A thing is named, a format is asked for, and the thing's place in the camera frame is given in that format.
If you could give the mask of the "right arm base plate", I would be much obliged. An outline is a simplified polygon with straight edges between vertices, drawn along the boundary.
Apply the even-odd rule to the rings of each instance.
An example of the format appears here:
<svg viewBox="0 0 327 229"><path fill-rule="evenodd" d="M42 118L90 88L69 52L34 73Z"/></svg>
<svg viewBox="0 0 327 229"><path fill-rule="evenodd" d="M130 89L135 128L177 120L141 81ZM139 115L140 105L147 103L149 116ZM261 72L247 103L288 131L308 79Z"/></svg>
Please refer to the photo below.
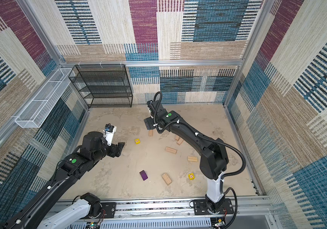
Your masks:
<svg viewBox="0 0 327 229"><path fill-rule="evenodd" d="M195 215L224 215L235 212L235 205L229 198L223 198L218 203L212 203L210 199L194 199L189 202L189 206L194 209Z"/></svg>

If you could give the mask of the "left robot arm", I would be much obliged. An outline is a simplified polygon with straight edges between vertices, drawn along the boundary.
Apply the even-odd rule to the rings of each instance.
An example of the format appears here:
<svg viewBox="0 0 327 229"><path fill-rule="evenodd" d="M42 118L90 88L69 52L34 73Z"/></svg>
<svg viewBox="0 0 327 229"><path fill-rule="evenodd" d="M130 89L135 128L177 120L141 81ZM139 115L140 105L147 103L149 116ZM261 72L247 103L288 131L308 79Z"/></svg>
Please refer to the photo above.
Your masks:
<svg viewBox="0 0 327 229"><path fill-rule="evenodd" d="M33 199L0 229L36 229L62 195L86 172L92 170L105 156L119 157L125 142L111 143L113 134L93 131L72 154L66 156L55 169L52 178Z"/></svg>

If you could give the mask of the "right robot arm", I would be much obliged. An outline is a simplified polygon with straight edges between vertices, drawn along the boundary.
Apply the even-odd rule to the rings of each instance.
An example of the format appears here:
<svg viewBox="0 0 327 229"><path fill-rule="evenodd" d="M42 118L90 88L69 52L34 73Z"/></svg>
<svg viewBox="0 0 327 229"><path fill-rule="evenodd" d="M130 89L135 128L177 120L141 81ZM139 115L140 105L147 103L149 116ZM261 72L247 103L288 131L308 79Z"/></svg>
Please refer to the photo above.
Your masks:
<svg viewBox="0 0 327 229"><path fill-rule="evenodd" d="M150 117L144 120L148 130L167 130L179 136L194 148L200 156L199 168L207 179L205 195L207 209L212 214L221 211L224 202L221 176L229 163L227 151L221 139L214 140L189 125L177 112L167 112L158 101L148 101Z"/></svg>

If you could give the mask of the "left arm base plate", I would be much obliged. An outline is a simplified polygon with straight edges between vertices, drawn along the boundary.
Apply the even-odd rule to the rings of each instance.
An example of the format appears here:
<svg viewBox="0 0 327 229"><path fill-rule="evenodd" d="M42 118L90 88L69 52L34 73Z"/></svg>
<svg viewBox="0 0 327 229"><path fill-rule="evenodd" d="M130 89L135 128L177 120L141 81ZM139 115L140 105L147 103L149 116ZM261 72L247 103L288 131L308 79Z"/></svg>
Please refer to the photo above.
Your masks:
<svg viewBox="0 0 327 229"><path fill-rule="evenodd" d="M78 217L80 219L112 219L115 215L116 202L100 202L100 203L88 203L90 210L84 217Z"/></svg>

